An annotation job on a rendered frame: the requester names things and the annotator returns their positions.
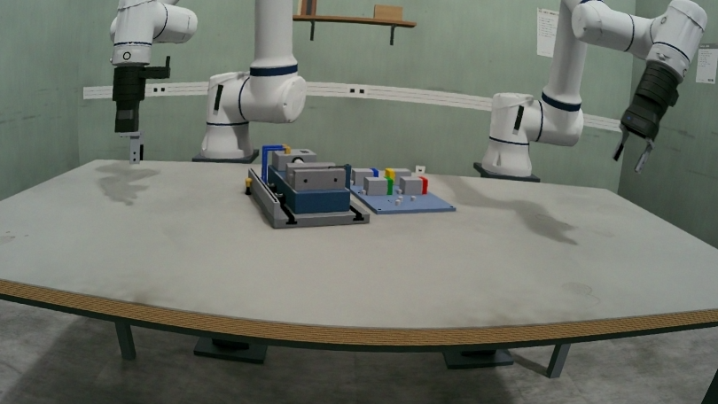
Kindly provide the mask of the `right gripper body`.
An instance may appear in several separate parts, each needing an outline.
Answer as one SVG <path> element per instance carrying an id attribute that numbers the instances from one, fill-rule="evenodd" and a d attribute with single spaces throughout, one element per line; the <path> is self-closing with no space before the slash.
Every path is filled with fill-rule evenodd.
<path id="1" fill-rule="evenodd" d="M 138 131 L 139 104 L 144 100 L 146 79 L 170 78 L 170 56 L 166 66 L 148 66 L 152 48 L 119 46 L 113 48 L 113 101 L 116 101 L 115 133 Z M 144 67 L 147 66 L 147 67 Z"/>

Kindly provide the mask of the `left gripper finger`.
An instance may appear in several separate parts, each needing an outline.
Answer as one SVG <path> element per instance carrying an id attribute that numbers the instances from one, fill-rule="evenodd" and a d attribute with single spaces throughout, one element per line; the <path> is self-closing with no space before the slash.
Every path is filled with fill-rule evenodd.
<path id="1" fill-rule="evenodd" d="M 647 137 L 646 142 L 648 143 L 648 146 L 636 167 L 636 171 L 638 174 L 642 173 L 644 166 L 646 164 L 646 161 L 648 160 L 652 150 L 655 150 L 655 148 L 656 148 L 654 142 L 652 141 L 652 138 Z"/>
<path id="2" fill-rule="evenodd" d="M 618 147 L 617 147 L 615 153 L 613 154 L 613 158 L 614 158 L 616 161 L 619 161 L 620 156 L 621 156 L 621 154 L 623 153 L 623 150 L 624 150 L 624 148 L 625 148 L 625 144 L 626 144 L 626 142 L 628 141 L 628 138 L 630 137 L 630 133 L 629 133 L 629 131 L 628 131 L 626 125 L 624 125 L 624 124 L 621 123 L 620 128 L 621 128 L 621 130 L 623 131 L 624 134 L 623 134 L 623 136 L 622 136 L 622 138 L 621 138 L 621 140 L 620 140 L 620 142 L 619 142 L 619 145 L 618 145 Z"/>

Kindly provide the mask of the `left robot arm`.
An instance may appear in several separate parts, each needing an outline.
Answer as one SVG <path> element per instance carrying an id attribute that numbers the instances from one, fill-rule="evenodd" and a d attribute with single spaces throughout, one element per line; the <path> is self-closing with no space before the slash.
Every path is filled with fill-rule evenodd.
<path id="1" fill-rule="evenodd" d="M 641 60 L 647 60 L 653 46 L 662 45 L 680 53 L 691 66 L 706 25 L 705 10 L 689 0 L 673 1 L 657 19 L 614 11 L 603 0 L 561 0 L 542 100 L 526 94 L 494 94 L 490 140 L 481 167 L 501 175 L 530 176 L 530 141 L 576 145 L 583 128 L 579 90 L 588 44 Z"/>

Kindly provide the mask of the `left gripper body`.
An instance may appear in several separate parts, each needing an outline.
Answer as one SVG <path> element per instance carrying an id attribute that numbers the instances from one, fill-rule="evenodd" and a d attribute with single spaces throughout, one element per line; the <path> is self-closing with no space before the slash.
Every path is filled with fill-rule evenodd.
<path id="1" fill-rule="evenodd" d="M 655 143 L 660 122 L 669 106 L 676 105 L 680 97 L 677 88 L 683 83 L 690 65 L 680 53 L 662 45 L 652 47 L 646 65 L 633 104 L 621 123 L 629 132 L 643 139 L 650 137 Z"/>

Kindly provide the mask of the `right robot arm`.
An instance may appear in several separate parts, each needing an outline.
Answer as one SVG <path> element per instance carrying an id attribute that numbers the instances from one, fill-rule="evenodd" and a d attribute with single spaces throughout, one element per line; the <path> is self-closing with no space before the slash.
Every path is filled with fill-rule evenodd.
<path id="1" fill-rule="evenodd" d="M 189 41 L 198 20 L 192 11 L 175 6 L 178 2 L 119 0 L 110 28 L 113 47 Z M 306 82 L 297 72 L 293 0 L 255 0 L 250 72 L 218 74 L 209 79 L 207 131 L 200 155 L 211 159 L 251 156 L 254 146 L 249 121 L 295 122 L 307 94 Z"/>

